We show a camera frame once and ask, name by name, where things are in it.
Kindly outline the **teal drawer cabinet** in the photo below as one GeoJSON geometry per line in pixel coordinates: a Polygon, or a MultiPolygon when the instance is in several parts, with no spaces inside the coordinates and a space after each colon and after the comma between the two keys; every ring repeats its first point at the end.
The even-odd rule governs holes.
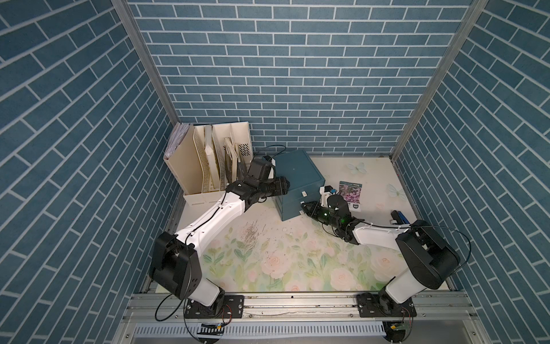
{"type": "Polygon", "coordinates": [[[325,185],[325,178],[305,150],[294,150],[274,158],[276,175],[285,177],[290,183],[287,194],[274,196],[274,204],[281,220],[300,215],[301,203],[320,200],[319,190],[325,185]]]}

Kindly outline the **purple flower seed bag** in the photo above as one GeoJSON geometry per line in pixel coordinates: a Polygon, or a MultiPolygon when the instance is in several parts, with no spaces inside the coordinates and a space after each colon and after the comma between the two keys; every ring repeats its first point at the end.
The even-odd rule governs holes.
{"type": "Polygon", "coordinates": [[[349,209],[354,212],[360,211],[361,183],[339,182],[339,194],[348,203],[349,209]]]}

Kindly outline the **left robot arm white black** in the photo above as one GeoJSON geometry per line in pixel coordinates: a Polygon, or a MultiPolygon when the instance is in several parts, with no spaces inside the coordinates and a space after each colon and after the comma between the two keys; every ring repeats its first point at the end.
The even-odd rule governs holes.
{"type": "Polygon", "coordinates": [[[174,234],[164,232],[155,240],[149,277],[179,300],[202,305],[209,315],[217,316],[223,309],[225,291],[203,277],[201,255],[223,229],[252,205],[283,196],[289,187],[283,176],[229,184],[223,196],[196,221],[174,234]]]}

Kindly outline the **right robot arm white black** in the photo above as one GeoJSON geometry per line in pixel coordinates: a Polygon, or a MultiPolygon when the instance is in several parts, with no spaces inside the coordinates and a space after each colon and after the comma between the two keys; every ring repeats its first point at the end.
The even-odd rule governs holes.
{"type": "Polygon", "coordinates": [[[428,222],[379,226],[352,216],[348,203],[338,194],[322,202],[301,203],[311,219],[332,227],[334,235],[352,245],[375,245],[398,250],[406,263],[379,292],[357,296],[360,316],[415,317],[412,297],[426,289],[436,290],[460,266],[455,249],[428,222]]]}

